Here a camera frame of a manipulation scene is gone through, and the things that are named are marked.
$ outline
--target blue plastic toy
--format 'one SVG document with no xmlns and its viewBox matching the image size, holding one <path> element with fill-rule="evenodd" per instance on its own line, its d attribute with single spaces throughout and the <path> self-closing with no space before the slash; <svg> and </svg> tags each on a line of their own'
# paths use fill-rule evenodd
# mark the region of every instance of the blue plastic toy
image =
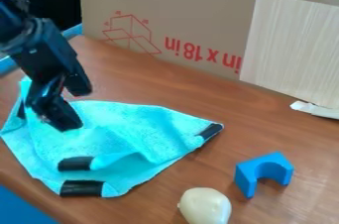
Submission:
<svg viewBox="0 0 339 224">
<path fill-rule="evenodd" d="M 260 178 L 270 178 L 281 185 L 288 185 L 293 175 L 294 166 L 281 152 L 238 163 L 234 181 L 247 198 L 254 196 Z"/>
</svg>

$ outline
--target wooden table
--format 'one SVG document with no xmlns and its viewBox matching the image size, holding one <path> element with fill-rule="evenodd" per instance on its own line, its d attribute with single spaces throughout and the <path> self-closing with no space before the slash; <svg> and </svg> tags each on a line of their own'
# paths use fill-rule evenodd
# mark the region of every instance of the wooden table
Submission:
<svg viewBox="0 0 339 224">
<path fill-rule="evenodd" d="M 176 205 L 189 188 L 225 193 L 230 223 L 339 223 L 339 124 L 291 110 L 292 98 L 124 52 L 86 38 L 71 41 L 95 87 L 90 99 L 163 105 L 220 121 L 226 129 L 119 198 L 60 198 L 29 177 L 0 144 L 0 183 L 61 223 L 183 224 Z M 0 122 L 16 99 L 16 71 L 0 79 Z M 295 165 L 288 187 L 264 180 L 246 200 L 233 183 L 237 162 L 282 151 Z"/>
</svg>

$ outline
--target wood panel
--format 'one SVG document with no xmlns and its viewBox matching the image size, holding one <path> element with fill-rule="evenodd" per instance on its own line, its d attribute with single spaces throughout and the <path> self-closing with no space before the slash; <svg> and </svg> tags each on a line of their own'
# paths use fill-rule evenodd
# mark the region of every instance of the wood panel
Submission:
<svg viewBox="0 0 339 224">
<path fill-rule="evenodd" d="M 257 0 L 240 78 L 339 108 L 339 7 Z"/>
</svg>

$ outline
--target cloth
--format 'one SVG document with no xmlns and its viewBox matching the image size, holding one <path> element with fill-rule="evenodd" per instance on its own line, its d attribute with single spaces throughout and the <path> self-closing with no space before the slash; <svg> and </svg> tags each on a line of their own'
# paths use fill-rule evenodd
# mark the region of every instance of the cloth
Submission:
<svg viewBox="0 0 339 224">
<path fill-rule="evenodd" d="M 223 125 L 159 106 L 104 101 L 70 105 L 83 122 L 60 132 L 25 107 L 31 81 L 18 98 L 1 136 L 28 173 L 61 196 L 115 197 L 127 193 L 203 146 Z"/>
</svg>

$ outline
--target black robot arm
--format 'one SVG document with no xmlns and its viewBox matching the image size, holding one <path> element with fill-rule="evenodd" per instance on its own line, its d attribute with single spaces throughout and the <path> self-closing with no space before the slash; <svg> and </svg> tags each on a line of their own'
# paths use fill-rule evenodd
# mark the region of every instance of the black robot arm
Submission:
<svg viewBox="0 0 339 224">
<path fill-rule="evenodd" d="M 61 93 L 66 87 L 74 96 L 87 95 L 92 91 L 90 81 L 55 24 L 30 15 L 26 0 L 0 0 L 0 52 L 32 79 L 20 117 L 25 118 L 26 105 L 60 131 L 82 126 Z"/>
</svg>

